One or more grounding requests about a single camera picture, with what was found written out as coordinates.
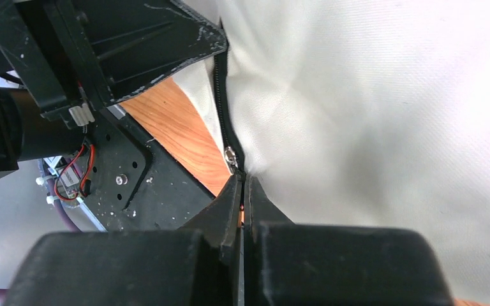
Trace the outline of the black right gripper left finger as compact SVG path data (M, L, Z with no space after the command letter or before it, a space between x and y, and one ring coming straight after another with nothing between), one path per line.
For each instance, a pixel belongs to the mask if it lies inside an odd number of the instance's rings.
M181 227L202 234L193 278L193 305L239 304L244 183L244 174L231 175L218 196Z

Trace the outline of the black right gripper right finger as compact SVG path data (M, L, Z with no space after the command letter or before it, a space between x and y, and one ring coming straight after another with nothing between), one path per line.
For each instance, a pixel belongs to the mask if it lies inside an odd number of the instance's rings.
M292 221L268 198L259 179L247 176L244 183L244 225L242 227L242 261L244 304L255 305L258 293L259 262L256 257L261 222L291 224Z

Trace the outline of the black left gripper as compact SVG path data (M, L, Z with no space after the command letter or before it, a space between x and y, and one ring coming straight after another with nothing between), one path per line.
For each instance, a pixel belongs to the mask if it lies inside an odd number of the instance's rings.
M226 51L223 30L181 1L0 1L0 51L47 120L81 126Z

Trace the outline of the beige canvas backpack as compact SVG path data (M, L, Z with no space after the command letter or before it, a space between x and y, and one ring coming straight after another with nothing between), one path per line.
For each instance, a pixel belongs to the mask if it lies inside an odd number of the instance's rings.
M490 1L189 1L246 171L295 222L410 228L490 303Z

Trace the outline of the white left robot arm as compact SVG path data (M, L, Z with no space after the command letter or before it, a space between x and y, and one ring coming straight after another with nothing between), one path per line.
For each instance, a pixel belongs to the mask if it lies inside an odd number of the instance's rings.
M227 47L181 1L0 1L0 178L75 152L96 112Z

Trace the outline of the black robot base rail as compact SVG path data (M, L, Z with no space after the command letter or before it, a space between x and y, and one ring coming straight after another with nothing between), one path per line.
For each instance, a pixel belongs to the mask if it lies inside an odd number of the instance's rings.
M94 115L90 193L82 210L101 231L173 230L214 195L130 115Z

